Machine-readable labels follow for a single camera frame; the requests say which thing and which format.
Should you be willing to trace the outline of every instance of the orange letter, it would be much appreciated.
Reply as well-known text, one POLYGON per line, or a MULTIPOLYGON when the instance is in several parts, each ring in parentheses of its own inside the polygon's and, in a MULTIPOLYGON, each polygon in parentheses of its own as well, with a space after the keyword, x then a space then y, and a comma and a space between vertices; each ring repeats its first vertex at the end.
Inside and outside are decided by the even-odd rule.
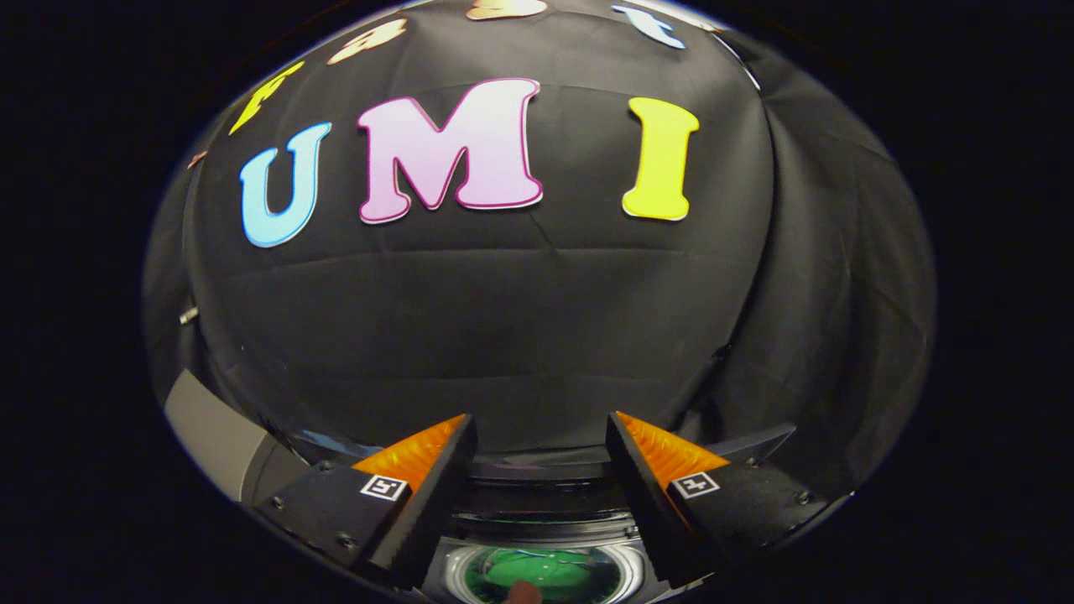
POLYGON ((366 31, 358 38, 344 44, 343 49, 333 55, 332 58, 329 59, 328 64, 335 64, 342 60, 353 57, 366 48, 373 48, 374 46, 379 46, 384 42, 394 40, 406 31, 405 26, 406 19, 395 19, 383 25, 378 25, 369 31, 366 31))

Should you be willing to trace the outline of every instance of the black fabric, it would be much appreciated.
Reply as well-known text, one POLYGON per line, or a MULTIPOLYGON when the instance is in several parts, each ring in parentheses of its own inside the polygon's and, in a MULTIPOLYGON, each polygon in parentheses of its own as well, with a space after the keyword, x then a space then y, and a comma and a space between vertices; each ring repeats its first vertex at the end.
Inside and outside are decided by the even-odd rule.
MULTIPOLYGON (((722 34, 759 92, 711 33, 672 17, 661 20, 686 51, 645 38, 604 3, 482 23, 463 16, 469 5, 382 17, 360 29, 405 16, 407 32, 325 66, 358 30, 334 37, 296 58, 304 67, 233 135, 226 130, 249 95, 221 115, 226 128, 192 171, 182 258, 162 250, 148 262, 150 273, 184 263, 218 393, 285 430, 371 445, 471 413, 483 454, 526 459, 599 445, 611 411, 677 428, 694 403, 710 430, 683 425, 686 437, 789 421, 799 430, 774 463, 829 497, 863 479, 914 406, 933 330, 928 240, 883 145, 815 81, 743 35, 722 34), (400 178, 410 212, 362 224, 368 141, 358 115, 410 96, 442 126, 469 87, 507 76, 541 84, 527 139, 543 199, 467 211, 453 198, 460 164, 436 212, 400 178), (676 103, 701 123, 682 221, 621 207, 640 148, 632 97, 676 103), (290 242, 255 247, 238 171, 280 149, 268 204, 282 208, 292 170, 284 147, 323 121, 333 129, 313 218, 290 242)), ((173 213, 158 217, 160 229, 180 228, 173 213)), ((177 328, 169 303, 147 320, 177 328)))
POLYGON ((772 462, 827 497, 880 464, 917 403, 935 331, 931 245, 884 146, 813 78, 725 33, 761 86, 777 198, 765 263, 710 397, 723 437, 789 421, 772 462))

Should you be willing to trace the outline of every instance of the blue letter u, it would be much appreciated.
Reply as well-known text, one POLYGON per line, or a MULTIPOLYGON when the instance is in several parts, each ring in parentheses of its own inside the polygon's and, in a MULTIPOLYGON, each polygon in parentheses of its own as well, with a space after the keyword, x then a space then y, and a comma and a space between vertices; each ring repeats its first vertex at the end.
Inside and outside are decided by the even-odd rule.
POLYGON ((268 164, 276 159, 276 148, 265 149, 246 162, 238 179, 243 183, 243 230, 258 247, 274 247, 289 241, 306 226, 317 204, 317 152, 332 124, 310 126, 287 143, 294 154, 294 182, 291 204, 278 214, 268 211, 265 189, 268 164))

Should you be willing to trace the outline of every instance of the screw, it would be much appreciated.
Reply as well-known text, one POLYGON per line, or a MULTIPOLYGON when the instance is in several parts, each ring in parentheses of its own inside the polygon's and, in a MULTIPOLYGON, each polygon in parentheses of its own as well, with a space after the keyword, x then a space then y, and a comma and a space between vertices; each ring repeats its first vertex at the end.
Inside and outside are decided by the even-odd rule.
POLYGON ((337 533, 336 543, 338 543, 346 549, 354 549, 355 547, 358 547, 358 542, 355 542, 354 538, 348 535, 347 533, 337 533))

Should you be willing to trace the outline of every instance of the gray panel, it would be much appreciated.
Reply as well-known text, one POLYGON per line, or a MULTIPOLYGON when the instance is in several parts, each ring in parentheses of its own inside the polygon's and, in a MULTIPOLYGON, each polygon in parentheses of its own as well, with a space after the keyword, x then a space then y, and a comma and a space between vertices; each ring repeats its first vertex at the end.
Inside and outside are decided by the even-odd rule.
POLYGON ((235 413, 189 371, 184 370, 164 402, 164 415, 184 448, 214 485, 242 501, 243 483, 277 445, 260 426, 235 413))

